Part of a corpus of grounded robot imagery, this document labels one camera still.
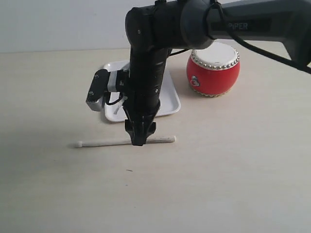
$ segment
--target white tray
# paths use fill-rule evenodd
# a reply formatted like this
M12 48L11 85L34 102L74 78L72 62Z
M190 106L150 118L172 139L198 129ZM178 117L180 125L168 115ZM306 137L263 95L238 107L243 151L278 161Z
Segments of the white tray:
M103 66L109 72L122 69L125 65L129 63L126 61L111 62ZM111 93L110 102L113 102L119 98L119 93ZM181 103L177 95L172 77L167 69L164 71L163 83L160 93L161 107L156 115L156 117L172 115L180 110ZM118 105L106 105L104 106L104 114L107 120L111 122L123 122L125 121L126 115L122 108L119 109L118 113L115 115L114 112Z

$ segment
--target white wall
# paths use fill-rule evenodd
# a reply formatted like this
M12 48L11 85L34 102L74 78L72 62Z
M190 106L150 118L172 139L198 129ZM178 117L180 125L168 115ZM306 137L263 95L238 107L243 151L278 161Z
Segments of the white wall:
M133 6L153 3L154 0L0 0L0 52L127 48L126 13Z

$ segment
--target robotic arm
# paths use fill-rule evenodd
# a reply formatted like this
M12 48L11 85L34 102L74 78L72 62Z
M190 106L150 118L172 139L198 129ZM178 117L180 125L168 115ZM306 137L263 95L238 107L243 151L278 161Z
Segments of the robotic arm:
M96 72L89 107L100 111L104 103L116 104L109 102L110 93L119 92L128 118L125 130L132 145L143 146L156 131L153 120L172 49L205 49L216 39L230 39L230 29L243 40L282 42L300 66L311 62L311 0L240 0L219 6L216 0L157 0L130 10L125 19L129 66Z

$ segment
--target toy drum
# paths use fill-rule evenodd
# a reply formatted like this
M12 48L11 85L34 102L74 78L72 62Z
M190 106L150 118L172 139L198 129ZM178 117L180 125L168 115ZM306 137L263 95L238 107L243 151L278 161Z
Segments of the toy drum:
M231 46L219 42L214 42L204 50L193 50L187 63L190 86L208 97L228 92L239 73L239 53Z

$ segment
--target white drumstick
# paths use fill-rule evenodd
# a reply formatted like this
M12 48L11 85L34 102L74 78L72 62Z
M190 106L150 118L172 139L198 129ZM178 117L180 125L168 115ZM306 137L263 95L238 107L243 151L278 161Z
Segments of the white drumstick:
M166 137L154 137L147 139L147 144L151 143L172 143L176 141L176 136ZM130 145L132 144L131 139L105 139L100 141L79 141L74 147L107 147L107 146L118 146L118 145Z

